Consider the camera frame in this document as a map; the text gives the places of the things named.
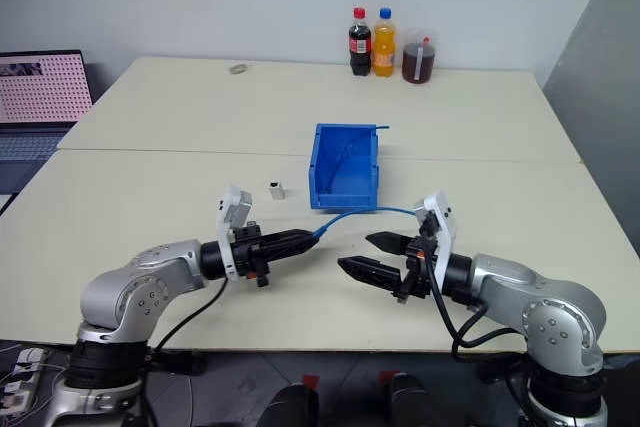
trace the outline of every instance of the table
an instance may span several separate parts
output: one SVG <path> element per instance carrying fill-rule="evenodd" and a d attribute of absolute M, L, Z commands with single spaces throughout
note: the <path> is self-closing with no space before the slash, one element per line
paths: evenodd
<path fill-rule="evenodd" d="M 640 324 L 630 321 L 629 308 L 640 261 L 583 165 L 408 159 L 380 165 L 381 205 L 410 206 L 443 188 L 459 227 L 456 252 L 496 255 L 584 284 L 607 308 L 602 348 L 640 350 Z M 252 192 L 249 219 L 265 233 L 320 226 L 331 216 L 308 206 L 307 167 L 302 156 L 57 152 L 0 217 L 1 336 L 74 342 L 87 283 L 151 246 L 215 238 L 217 202 L 230 182 Z M 268 193 L 274 179 L 287 189 L 283 201 Z M 362 254 L 401 267 L 400 258 L 375 250 L 364 236 L 416 229 L 414 219 L 395 213 L 344 219 L 312 251 L 274 263 L 269 287 L 244 279 L 232 284 L 169 346 L 448 351 L 451 341 L 430 298 L 398 305 L 335 262 Z M 176 299 L 151 344 L 217 288 Z M 460 305 L 449 308 L 457 325 L 469 315 Z M 494 327 L 484 320 L 473 333 Z M 505 336 L 477 350 L 522 347 L 517 336 Z"/>
<path fill-rule="evenodd" d="M 577 162 L 529 72 L 436 70 L 428 84 L 344 65 L 141 58 L 61 149 L 309 156 L 316 123 L 390 125 L 379 157 Z"/>

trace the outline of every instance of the gray wall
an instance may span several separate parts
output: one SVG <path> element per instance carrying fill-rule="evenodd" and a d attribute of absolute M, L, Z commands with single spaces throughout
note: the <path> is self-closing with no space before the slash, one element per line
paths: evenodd
<path fill-rule="evenodd" d="M 590 0 L 544 92 L 640 253 L 640 0 Z"/>

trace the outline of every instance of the power strip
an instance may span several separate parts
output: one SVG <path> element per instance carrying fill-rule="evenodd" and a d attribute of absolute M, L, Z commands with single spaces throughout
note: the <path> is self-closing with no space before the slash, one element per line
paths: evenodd
<path fill-rule="evenodd" d="M 9 377 L 11 379 L 19 376 L 19 380 L 5 384 L 1 396 L 0 417 L 17 415 L 31 408 L 47 354 L 46 350 L 39 348 L 24 349 L 20 352 Z"/>

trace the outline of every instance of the laptop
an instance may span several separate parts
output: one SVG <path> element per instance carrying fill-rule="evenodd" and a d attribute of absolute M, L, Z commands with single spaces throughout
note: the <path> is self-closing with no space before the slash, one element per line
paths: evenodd
<path fill-rule="evenodd" d="M 79 50 L 0 53 L 0 194 L 16 194 L 93 105 Z"/>

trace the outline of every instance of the blue storage bin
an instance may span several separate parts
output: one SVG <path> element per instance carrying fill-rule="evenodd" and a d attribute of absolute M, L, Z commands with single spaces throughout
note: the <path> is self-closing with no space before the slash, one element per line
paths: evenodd
<path fill-rule="evenodd" d="M 318 124 L 309 165 L 312 209 L 378 206 L 378 135 L 374 124 Z"/>

